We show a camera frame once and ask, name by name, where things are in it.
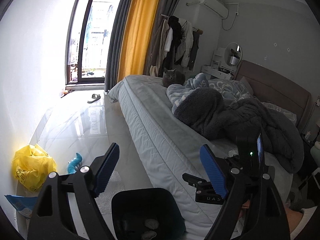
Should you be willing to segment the black trash bin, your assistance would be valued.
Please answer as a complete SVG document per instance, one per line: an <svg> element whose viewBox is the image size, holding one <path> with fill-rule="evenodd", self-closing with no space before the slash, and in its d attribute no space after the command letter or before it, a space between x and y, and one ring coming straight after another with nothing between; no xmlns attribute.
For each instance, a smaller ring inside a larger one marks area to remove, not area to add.
<svg viewBox="0 0 320 240"><path fill-rule="evenodd" d="M118 192L111 210L117 239L181 239L185 233L184 218L166 189Z"/></svg>

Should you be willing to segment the blue dinosaur toy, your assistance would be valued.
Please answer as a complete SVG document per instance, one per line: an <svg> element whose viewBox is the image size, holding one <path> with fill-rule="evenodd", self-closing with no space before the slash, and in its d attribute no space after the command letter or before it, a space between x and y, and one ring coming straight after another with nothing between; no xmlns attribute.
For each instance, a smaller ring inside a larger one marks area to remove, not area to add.
<svg viewBox="0 0 320 240"><path fill-rule="evenodd" d="M67 165L67 173L68 174L74 174L78 168L82 164L82 155L80 153L75 154L75 158L73 158L71 161L68 162Z"/></svg>

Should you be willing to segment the bed with grey sheet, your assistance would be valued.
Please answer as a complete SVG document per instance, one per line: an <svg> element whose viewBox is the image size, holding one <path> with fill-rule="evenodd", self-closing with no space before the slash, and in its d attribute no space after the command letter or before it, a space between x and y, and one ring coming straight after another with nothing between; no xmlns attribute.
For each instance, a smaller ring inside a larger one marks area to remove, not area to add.
<svg viewBox="0 0 320 240"><path fill-rule="evenodd" d="M204 239L221 207L195 202L195 188L184 173L207 179L200 161L200 148L207 144L220 158L234 153L236 146L226 140L208 141L174 117L166 88L158 77L129 75L109 92L119 101L139 158L154 187L168 190L184 218L183 239Z"/></svg>

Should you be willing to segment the dark grey fleece blanket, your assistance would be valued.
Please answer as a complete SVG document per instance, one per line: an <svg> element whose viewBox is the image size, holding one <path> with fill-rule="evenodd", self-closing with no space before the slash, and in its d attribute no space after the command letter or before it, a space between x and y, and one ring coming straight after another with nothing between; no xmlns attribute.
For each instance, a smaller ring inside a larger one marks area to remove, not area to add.
<svg viewBox="0 0 320 240"><path fill-rule="evenodd" d="M226 105L216 94L201 103L200 94L189 96L173 115L207 140L225 139L232 143L250 129L260 129L264 150L276 157L289 173L303 164L304 146L298 129L282 113L268 109L254 98Z"/></svg>

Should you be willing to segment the blue patterned duvet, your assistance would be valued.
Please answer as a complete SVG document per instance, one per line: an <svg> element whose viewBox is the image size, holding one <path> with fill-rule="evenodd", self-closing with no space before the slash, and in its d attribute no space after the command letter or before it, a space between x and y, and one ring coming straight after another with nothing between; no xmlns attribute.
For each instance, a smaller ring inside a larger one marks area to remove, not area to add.
<svg viewBox="0 0 320 240"><path fill-rule="evenodd" d="M166 95L172 104L171 111L175 113L189 96L200 94L200 102L205 102L209 98L204 95L205 92L216 94L226 105L231 105L242 99L253 98L253 90L249 85L237 80L208 80L203 73L189 78L184 85L170 85Z"/></svg>

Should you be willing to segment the yellow plastic bag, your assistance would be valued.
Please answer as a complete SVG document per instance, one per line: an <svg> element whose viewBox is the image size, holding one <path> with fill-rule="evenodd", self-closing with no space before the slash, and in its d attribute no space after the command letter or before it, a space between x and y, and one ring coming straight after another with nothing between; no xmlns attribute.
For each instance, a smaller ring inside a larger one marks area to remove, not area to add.
<svg viewBox="0 0 320 240"><path fill-rule="evenodd" d="M57 172L57 164L38 144L24 146L15 152L12 175L29 191L39 191L51 172Z"/></svg>

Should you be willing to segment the grey slipper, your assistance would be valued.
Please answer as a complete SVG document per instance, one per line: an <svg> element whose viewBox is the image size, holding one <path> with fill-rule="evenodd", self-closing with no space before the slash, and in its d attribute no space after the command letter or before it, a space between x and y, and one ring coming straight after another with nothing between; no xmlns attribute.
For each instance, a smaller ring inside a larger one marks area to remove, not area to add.
<svg viewBox="0 0 320 240"><path fill-rule="evenodd" d="M101 99L100 94L92 94L91 99L87 101L87 103L94 103Z"/></svg>

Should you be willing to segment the blue white paper bag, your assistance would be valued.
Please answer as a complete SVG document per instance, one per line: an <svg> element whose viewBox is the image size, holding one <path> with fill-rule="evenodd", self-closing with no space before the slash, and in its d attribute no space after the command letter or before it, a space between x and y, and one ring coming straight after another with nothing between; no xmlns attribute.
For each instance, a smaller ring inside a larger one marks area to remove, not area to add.
<svg viewBox="0 0 320 240"><path fill-rule="evenodd" d="M37 197L23 197L7 194L5 198L26 219L31 219Z"/></svg>

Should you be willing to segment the grey cat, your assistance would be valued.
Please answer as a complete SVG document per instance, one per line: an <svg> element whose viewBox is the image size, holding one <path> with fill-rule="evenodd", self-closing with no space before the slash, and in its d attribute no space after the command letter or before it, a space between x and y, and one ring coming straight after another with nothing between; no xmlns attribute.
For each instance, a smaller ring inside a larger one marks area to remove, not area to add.
<svg viewBox="0 0 320 240"><path fill-rule="evenodd" d="M178 85L184 85L185 83L185 75L176 70L167 70L167 68L164 68L163 72L163 78L162 78L162 85L166 88L168 88L170 85L178 84Z"/></svg>

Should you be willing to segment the brown headboard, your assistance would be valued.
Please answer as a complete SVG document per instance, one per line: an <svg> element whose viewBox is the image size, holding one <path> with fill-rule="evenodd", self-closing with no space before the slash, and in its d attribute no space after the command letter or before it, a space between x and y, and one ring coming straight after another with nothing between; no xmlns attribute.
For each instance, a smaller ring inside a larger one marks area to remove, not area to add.
<svg viewBox="0 0 320 240"><path fill-rule="evenodd" d="M274 71L245 60L238 65L234 79L239 81L243 77L261 102L268 101L295 113L296 127L303 131L311 113L310 92Z"/></svg>

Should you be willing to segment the round vanity mirror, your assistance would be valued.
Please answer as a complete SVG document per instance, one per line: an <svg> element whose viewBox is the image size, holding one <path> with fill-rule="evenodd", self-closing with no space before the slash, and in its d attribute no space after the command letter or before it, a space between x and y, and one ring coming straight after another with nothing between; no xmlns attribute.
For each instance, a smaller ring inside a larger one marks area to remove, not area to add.
<svg viewBox="0 0 320 240"><path fill-rule="evenodd" d="M237 66L242 59L242 48L236 42L231 42L225 48L223 59L230 66Z"/></svg>

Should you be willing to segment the clothes on rack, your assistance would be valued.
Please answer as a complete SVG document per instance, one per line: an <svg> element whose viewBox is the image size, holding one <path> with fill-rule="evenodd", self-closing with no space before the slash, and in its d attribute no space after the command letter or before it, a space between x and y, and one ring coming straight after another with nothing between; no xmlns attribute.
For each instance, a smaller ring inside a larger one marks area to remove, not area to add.
<svg viewBox="0 0 320 240"><path fill-rule="evenodd" d="M174 67L184 74L194 71L203 31L183 18L161 16L164 20L156 33L149 75L162 77L165 68L172 70Z"/></svg>

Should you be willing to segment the white air conditioner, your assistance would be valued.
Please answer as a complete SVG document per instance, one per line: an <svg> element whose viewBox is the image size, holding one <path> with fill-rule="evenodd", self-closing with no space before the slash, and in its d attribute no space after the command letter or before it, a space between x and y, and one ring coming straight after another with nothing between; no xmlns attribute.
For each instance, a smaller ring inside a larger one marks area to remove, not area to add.
<svg viewBox="0 0 320 240"><path fill-rule="evenodd" d="M229 10L225 7L224 4L222 4L218 0L196 0L194 2L186 3L186 6L191 6L196 4L207 7L208 9L218 14L222 19L225 19L228 17Z"/></svg>

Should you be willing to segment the yellow curtain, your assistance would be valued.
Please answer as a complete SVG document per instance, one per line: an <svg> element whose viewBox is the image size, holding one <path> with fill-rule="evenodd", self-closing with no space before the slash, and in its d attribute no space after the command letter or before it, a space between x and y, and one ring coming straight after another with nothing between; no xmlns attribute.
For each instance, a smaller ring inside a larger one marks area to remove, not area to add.
<svg viewBox="0 0 320 240"><path fill-rule="evenodd" d="M142 75L159 0L131 0L121 45L118 81Z"/></svg>

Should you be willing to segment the window with dark frame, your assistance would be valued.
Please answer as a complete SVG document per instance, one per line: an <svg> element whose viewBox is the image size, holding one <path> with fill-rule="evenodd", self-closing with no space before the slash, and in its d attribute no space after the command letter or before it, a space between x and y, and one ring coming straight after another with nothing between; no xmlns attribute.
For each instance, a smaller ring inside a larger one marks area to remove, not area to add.
<svg viewBox="0 0 320 240"><path fill-rule="evenodd" d="M103 83L120 0L75 0L66 46L66 83Z"/></svg>

